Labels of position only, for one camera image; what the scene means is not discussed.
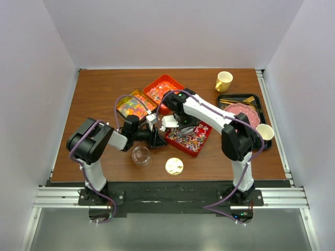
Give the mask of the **red lollipop tin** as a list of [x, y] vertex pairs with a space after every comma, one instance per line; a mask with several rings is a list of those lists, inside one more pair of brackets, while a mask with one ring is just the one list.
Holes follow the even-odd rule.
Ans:
[[200, 122], [188, 135], [181, 136], [177, 128], [168, 129], [165, 133], [167, 143], [176, 149], [188, 154], [191, 157], [197, 157], [209, 135], [212, 127], [204, 122]]

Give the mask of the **clear glass jar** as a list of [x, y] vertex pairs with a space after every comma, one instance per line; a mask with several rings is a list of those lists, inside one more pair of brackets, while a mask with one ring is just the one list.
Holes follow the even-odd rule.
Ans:
[[132, 150], [132, 160], [138, 166], [147, 166], [150, 162], [150, 152], [145, 146], [137, 146]]

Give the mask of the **orange candy tin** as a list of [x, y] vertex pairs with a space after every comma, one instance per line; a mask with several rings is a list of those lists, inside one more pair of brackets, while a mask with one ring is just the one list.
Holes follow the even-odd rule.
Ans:
[[170, 91], [176, 89], [184, 89], [181, 85], [171, 76], [164, 74], [149, 84], [143, 89], [143, 92], [156, 104], [159, 105], [163, 95]]

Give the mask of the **black tray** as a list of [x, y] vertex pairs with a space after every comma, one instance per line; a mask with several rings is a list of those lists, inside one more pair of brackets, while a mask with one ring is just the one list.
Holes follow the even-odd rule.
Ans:
[[224, 108], [226, 108], [228, 105], [230, 105], [230, 104], [219, 103], [218, 99], [229, 99], [229, 100], [244, 101], [245, 99], [247, 99], [248, 97], [251, 97], [251, 96], [255, 97], [255, 102], [257, 103], [257, 107], [252, 107], [252, 106], [250, 106], [250, 107], [258, 113], [258, 115], [260, 117], [260, 120], [261, 120], [260, 124], [262, 124], [262, 123], [266, 124], [266, 119], [265, 119], [265, 115], [264, 115], [264, 112], [263, 112], [263, 108], [262, 108], [260, 99], [256, 94], [220, 94], [217, 97], [217, 104], [218, 104], [217, 106], [220, 109], [224, 110]]

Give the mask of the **black gummy candy tin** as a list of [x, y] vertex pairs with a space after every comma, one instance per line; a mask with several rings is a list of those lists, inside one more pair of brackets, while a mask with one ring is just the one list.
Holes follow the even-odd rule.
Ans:
[[117, 112], [124, 119], [128, 115], [136, 115], [140, 120], [143, 120], [148, 115], [146, 108], [134, 97], [139, 98], [151, 112], [156, 111], [157, 104], [141, 90], [136, 89], [130, 95], [131, 97], [124, 97], [117, 103]]

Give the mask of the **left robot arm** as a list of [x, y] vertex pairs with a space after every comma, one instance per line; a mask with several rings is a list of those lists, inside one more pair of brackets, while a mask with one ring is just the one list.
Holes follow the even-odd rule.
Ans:
[[96, 205], [115, 201], [108, 192], [108, 182], [103, 174], [100, 158], [107, 145], [126, 152], [135, 142], [146, 142], [150, 149], [167, 146], [167, 142], [155, 127], [156, 116], [149, 115], [149, 121], [142, 125], [136, 115], [126, 117], [120, 130], [88, 118], [66, 143], [69, 158], [78, 163], [85, 180], [84, 198]]

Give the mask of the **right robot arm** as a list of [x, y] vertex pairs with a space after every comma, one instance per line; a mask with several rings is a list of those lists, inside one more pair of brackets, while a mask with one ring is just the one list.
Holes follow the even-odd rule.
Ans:
[[231, 160], [233, 169], [233, 190], [223, 199], [204, 208], [218, 206], [232, 196], [236, 204], [246, 205], [254, 191], [251, 162], [264, 149], [262, 135], [249, 124], [247, 115], [220, 110], [187, 89], [165, 93], [161, 104], [177, 116], [195, 118], [208, 124], [221, 135], [221, 150]]

